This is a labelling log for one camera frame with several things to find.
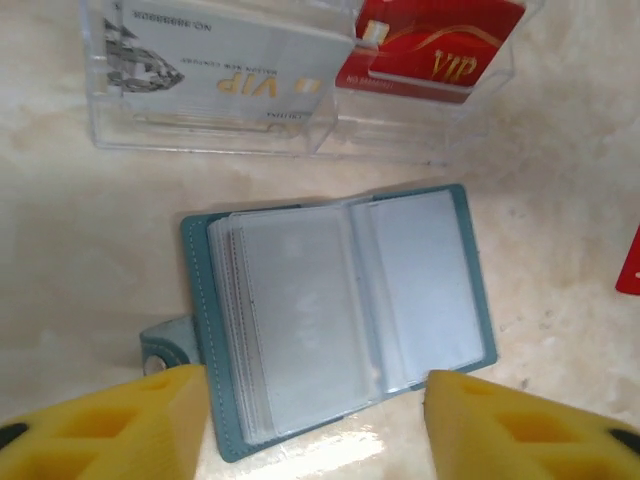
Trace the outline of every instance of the clear acrylic display box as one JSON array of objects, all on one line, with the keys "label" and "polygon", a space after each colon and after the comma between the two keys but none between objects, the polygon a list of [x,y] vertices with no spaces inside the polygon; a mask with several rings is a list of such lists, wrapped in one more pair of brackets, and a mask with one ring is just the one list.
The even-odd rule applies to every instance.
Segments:
[{"label": "clear acrylic display box", "polygon": [[[526,4],[526,13],[518,28],[544,0],[521,3]],[[486,135],[487,104],[515,75],[511,43],[502,45],[473,87],[396,79],[431,88],[438,98],[465,98],[463,103],[337,88],[333,83],[338,70],[348,53],[363,43],[355,32],[361,4],[362,0],[81,0],[94,143],[111,148],[443,163],[456,147]],[[160,27],[164,33],[158,40]],[[143,44],[140,32],[146,41],[167,43],[165,51],[173,52],[179,64],[167,62]],[[217,42],[202,40],[213,33]],[[232,35],[235,40],[225,40]],[[185,57],[181,48],[193,49],[194,58]],[[195,66],[200,71],[231,68],[246,56],[252,58],[245,62],[251,70],[230,69],[217,83],[218,91],[232,95],[222,95],[222,100],[210,95],[216,83],[206,84],[209,73],[189,84],[188,94],[172,93],[179,88],[186,91],[181,71]],[[263,58],[277,65],[278,74],[290,73],[297,79],[292,89],[311,92],[305,98],[315,99],[302,103],[278,99],[276,86],[261,83],[264,72],[253,68],[262,65]],[[311,78],[298,78],[298,65],[305,72],[311,70]],[[253,78],[249,72],[256,72]],[[152,95],[154,102],[147,103]],[[263,103],[257,114],[247,110],[249,100],[269,95],[275,98],[272,104]],[[274,104],[300,115],[267,118]]]}]

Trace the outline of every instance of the red object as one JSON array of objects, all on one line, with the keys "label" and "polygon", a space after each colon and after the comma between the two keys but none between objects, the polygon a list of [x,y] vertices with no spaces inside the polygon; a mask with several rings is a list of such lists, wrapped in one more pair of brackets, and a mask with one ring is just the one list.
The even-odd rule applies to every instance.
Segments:
[{"label": "red object", "polygon": [[462,103],[524,13],[508,0],[367,0],[356,34],[378,47],[357,47],[336,85]]},{"label": "red object", "polygon": [[636,238],[631,244],[627,261],[622,267],[622,273],[616,283],[616,290],[630,295],[640,295],[640,227]]}]

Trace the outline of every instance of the marble surface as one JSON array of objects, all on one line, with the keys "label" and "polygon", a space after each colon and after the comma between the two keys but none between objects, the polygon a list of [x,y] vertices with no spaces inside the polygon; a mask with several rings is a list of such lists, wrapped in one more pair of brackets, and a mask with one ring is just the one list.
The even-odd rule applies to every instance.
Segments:
[{"label": "marble surface", "polygon": [[[477,375],[640,426],[640,4],[549,0],[492,135],[445,169],[96,150],[76,2],[0,3],[0,418],[141,375],[140,330],[189,312],[188,213],[462,182],[501,359]],[[200,478],[435,478],[411,393]]]}]

